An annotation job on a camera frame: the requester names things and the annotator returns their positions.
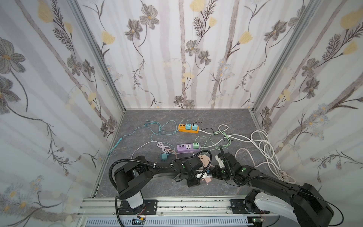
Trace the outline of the orange power strip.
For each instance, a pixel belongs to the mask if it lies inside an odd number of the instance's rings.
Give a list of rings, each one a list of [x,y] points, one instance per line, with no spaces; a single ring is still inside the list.
[[[199,133],[199,126],[197,124],[179,124],[178,131],[187,133]]]

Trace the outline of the teal USB charger plug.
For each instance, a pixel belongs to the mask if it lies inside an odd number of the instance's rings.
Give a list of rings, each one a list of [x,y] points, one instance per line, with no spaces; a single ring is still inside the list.
[[[191,130],[192,129],[192,125],[191,124],[185,124],[185,129],[186,130]]]

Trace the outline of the green charger plug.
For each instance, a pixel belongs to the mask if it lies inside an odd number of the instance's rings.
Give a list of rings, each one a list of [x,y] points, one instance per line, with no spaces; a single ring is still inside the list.
[[[198,142],[194,142],[192,144],[192,146],[193,146],[193,149],[200,149],[200,144]]]

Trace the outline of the purple power strip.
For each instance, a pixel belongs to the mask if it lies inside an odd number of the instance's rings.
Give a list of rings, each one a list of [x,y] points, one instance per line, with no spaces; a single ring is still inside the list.
[[[185,154],[185,153],[199,152],[200,149],[193,149],[192,144],[193,143],[179,144],[179,145],[177,145],[177,153],[178,154]]]

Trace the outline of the pink charger plug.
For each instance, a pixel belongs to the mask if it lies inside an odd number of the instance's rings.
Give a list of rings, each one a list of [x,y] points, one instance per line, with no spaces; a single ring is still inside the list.
[[[211,176],[206,176],[206,177],[203,177],[202,179],[204,180],[204,182],[206,184],[209,184],[212,181],[212,177]]]

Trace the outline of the pink round power strip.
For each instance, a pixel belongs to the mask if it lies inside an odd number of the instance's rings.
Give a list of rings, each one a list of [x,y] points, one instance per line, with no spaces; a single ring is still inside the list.
[[[210,157],[207,156],[207,155],[199,155],[198,158],[200,159],[200,161],[202,162],[203,166],[200,167],[198,169],[199,172],[201,172],[202,170],[206,169],[208,170],[209,169],[209,163],[210,163]]]

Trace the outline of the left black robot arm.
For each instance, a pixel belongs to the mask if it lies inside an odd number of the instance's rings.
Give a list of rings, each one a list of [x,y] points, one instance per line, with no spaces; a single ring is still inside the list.
[[[142,188],[154,178],[169,178],[176,182],[186,181],[188,187],[200,185],[202,178],[211,173],[212,154],[202,150],[194,155],[175,159],[170,163],[147,161],[144,156],[120,159],[111,164],[108,177],[117,190],[115,201],[126,201],[127,208],[117,211],[141,211],[146,207]]]

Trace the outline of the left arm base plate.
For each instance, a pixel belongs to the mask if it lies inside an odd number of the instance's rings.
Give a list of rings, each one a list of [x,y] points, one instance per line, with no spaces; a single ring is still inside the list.
[[[121,201],[118,207],[120,215],[156,215],[158,200],[145,200],[143,204],[137,208],[131,208],[126,200]]]

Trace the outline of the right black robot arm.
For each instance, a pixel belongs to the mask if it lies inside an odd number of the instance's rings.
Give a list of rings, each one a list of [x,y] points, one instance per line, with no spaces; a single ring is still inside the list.
[[[223,150],[216,155],[216,160],[213,178],[231,180],[237,187],[253,188],[238,205],[240,210],[251,214],[268,211],[289,218],[301,227],[331,226],[334,211],[314,186],[288,183],[253,166],[242,166],[234,155]]]

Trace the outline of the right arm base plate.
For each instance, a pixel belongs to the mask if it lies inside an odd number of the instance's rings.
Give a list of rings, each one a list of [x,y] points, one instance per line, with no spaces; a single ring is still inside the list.
[[[269,211],[262,211],[252,202],[244,199],[231,199],[230,210],[233,214],[270,214]]]

